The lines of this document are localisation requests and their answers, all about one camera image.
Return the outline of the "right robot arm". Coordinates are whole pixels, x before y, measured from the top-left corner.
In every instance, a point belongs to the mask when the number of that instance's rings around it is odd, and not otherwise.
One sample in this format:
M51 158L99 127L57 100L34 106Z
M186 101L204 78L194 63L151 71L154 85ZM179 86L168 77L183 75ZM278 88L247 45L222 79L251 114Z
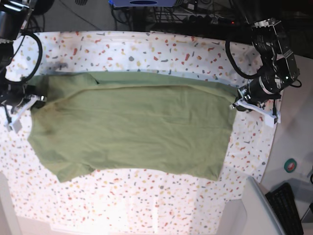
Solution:
M43 46L29 23L35 22L35 16L43 16L54 4L53 0L2 0L0 2L0 106L4 108L8 131L18 133L22 129L21 117L32 107L41 108L46 103L46 94L29 81L37 72L43 57ZM38 59L32 72L19 81L6 78L6 67L13 62L19 49L14 50L13 43L28 36L38 46Z

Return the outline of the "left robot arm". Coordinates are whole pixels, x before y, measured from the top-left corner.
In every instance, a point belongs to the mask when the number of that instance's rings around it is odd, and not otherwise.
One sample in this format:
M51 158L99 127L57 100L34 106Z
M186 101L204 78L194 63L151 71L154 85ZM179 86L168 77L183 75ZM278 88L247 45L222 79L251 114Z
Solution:
M300 72L294 53L282 22L275 17L278 10L272 0L232 0L230 3L250 26L252 45L262 61L255 74L242 72L231 54L231 39L226 40L225 52L233 69L248 80L237 90L237 98L231 108L258 112L267 126L274 127L280 123L281 114L276 106L266 111L264 104L269 100L279 100L283 89L296 87Z

